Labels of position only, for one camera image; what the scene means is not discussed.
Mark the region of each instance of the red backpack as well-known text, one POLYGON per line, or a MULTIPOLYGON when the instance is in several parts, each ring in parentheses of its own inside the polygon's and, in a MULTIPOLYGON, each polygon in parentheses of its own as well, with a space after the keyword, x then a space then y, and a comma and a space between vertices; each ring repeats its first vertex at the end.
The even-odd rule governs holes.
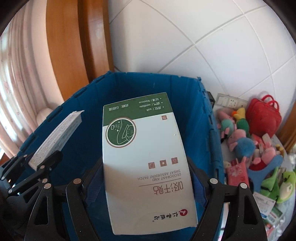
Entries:
POLYGON ((278 102, 271 95, 265 95, 262 99, 252 99, 246 112, 246 120, 250 126, 250 134, 262 137, 268 133, 272 137, 281 124, 278 102), (272 100, 266 103, 264 100, 267 97, 272 100))

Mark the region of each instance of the small white box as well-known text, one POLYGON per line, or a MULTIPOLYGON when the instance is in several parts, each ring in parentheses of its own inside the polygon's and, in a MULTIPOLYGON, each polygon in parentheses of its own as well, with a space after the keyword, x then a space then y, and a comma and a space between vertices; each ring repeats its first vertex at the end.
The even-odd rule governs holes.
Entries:
POLYGON ((104 106, 103 162, 114 234, 197 225, 188 164, 166 93, 104 106))

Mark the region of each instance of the white box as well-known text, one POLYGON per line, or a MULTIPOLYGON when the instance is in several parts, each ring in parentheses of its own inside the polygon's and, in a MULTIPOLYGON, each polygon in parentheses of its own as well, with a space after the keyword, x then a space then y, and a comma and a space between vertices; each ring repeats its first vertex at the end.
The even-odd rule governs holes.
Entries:
POLYGON ((104 106, 103 162, 114 234, 197 225, 188 164, 166 93, 104 106))

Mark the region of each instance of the metal pin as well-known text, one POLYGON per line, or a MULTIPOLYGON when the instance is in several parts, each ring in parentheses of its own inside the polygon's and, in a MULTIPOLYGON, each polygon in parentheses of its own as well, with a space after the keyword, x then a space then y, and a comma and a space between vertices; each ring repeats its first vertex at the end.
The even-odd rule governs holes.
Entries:
POLYGON ((47 183, 47 184, 44 185, 44 188, 45 188, 45 189, 50 189, 51 186, 52 186, 52 185, 51 185, 50 183, 47 183))
POLYGON ((79 184, 79 183, 81 183, 81 179, 80 178, 76 178, 76 179, 74 179, 74 184, 79 184))
POLYGON ((245 183, 241 183, 241 188, 243 188, 243 189, 246 189, 247 187, 248 187, 248 185, 247 184, 245 184, 245 183))
POLYGON ((210 183, 217 184, 218 183, 218 180, 216 178, 211 178, 210 179, 210 183))

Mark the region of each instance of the circular illustration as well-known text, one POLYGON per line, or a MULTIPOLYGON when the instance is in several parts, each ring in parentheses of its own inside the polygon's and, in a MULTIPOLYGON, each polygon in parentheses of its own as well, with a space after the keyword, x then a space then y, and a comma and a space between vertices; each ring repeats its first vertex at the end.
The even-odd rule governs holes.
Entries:
POLYGON ((129 145, 134 140, 135 136, 135 123, 125 117, 117 118, 112 121, 106 131, 107 142, 117 148, 129 145))

